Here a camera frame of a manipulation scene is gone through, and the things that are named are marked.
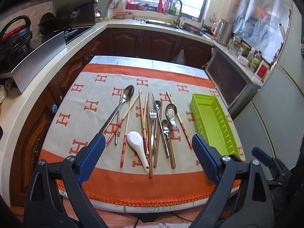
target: tray on counter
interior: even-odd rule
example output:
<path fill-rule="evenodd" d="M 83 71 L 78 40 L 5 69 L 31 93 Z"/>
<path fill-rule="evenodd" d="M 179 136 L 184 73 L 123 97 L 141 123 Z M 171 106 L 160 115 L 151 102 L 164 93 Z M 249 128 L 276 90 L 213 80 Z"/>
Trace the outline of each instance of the tray on counter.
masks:
<path fill-rule="evenodd" d="M 197 131 L 221 155 L 240 153 L 227 117 L 215 96 L 194 93 L 190 102 Z"/>

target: white spoon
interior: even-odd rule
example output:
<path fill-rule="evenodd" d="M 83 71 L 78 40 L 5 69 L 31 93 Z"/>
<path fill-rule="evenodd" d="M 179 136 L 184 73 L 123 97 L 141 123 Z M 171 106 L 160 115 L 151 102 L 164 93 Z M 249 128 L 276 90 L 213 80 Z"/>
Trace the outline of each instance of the white spoon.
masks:
<path fill-rule="evenodd" d="M 141 135 L 136 131 L 132 131 L 127 135 L 127 142 L 137 152 L 145 172 L 149 173 L 149 164 L 143 150 L 143 138 Z"/>

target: fork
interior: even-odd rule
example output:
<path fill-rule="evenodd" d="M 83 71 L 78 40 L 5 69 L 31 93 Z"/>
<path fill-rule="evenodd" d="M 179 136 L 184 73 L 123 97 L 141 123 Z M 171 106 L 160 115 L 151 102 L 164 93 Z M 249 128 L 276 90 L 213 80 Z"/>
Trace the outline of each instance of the fork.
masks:
<path fill-rule="evenodd" d="M 152 155 L 154 155 L 154 153 L 155 153 L 154 126 L 155 126 L 155 120 L 157 118 L 156 110 L 150 109 L 149 116 L 150 116 L 150 119 L 152 120 L 151 148 L 152 148 Z"/>

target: white plastic bag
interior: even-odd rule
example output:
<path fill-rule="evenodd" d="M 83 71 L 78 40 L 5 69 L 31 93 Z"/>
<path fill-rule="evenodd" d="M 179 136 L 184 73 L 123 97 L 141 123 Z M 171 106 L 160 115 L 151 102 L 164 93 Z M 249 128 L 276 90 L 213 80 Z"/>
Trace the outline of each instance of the white plastic bag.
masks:
<path fill-rule="evenodd" d="M 184 56 L 184 50 L 180 50 L 176 58 L 172 61 L 172 63 L 185 65 L 185 56 Z"/>

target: green container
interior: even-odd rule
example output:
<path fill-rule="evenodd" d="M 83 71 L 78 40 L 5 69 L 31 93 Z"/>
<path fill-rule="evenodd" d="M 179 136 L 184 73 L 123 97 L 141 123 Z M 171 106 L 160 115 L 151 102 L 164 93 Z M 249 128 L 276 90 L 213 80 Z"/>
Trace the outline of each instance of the green container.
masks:
<path fill-rule="evenodd" d="M 215 96 L 194 93 L 190 102 L 197 131 L 221 155 L 240 157 L 227 117 Z"/>

